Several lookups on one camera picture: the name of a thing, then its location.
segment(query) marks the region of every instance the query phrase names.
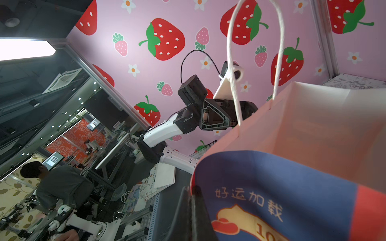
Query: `ceiling light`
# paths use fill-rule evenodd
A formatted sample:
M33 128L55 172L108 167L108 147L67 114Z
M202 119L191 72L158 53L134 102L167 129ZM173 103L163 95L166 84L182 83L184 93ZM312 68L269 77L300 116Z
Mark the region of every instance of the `ceiling light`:
M29 104L32 105L33 107L37 107L38 105L40 105L40 103L35 99L31 100Z
M0 39L0 61L51 56L55 51L45 40Z

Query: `pink wallpaper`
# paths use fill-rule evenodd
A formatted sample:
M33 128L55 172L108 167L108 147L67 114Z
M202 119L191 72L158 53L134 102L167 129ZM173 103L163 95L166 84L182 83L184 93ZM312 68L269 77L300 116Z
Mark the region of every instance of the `pink wallpaper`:
M150 125L185 105L177 91L183 58L207 52L221 70L227 58L226 29L237 0L94 0L68 40ZM328 79L309 0L277 0L286 24L287 48L279 90L292 81L321 84ZM241 100L262 106L273 92L271 72L279 49L279 24L268 0L247 0L237 16L233 56L245 69ZM183 81L196 74L215 93L213 63L200 52L184 62ZM195 131L167 140L185 154L218 140L225 131Z
M386 1L326 1L339 72L386 81Z

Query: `robotic arm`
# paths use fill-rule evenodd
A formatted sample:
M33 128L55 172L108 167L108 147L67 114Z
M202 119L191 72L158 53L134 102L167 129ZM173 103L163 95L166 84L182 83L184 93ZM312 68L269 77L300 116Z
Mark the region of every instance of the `robotic arm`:
M189 133L197 126L201 130L225 130L237 125L230 82L225 77L227 71L225 62L219 75L221 82L214 96L216 99L206 98L208 92L197 75L193 75L181 85L178 95L186 106L164 123L149 129L137 142L146 160L167 163L193 174L198 159L168 147L164 140ZM240 81L243 78L243 69L235 64L234 74L237 81ZM240 101L240 105L243 119L257 111L256 105L252 102Z

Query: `white robotic arm segment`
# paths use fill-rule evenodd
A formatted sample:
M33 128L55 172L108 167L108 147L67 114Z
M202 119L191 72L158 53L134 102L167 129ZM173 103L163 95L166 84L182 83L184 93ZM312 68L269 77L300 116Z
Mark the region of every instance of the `white robotic arm segment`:
M152 128L148 132L146 132L144 135L144 142L149 147L155 147L157 144L163 142L166 139L183 134L183 132L178 128L178 126L173 123L173 121L175 121L175 119L177 118L177 115L177 113L174 114L165 123L156 126L155 128Z
M159 159L160 163L166 163L193 174L197 166L198 159L191 158L187 155L181 154L175 149L165 147L163 156Z

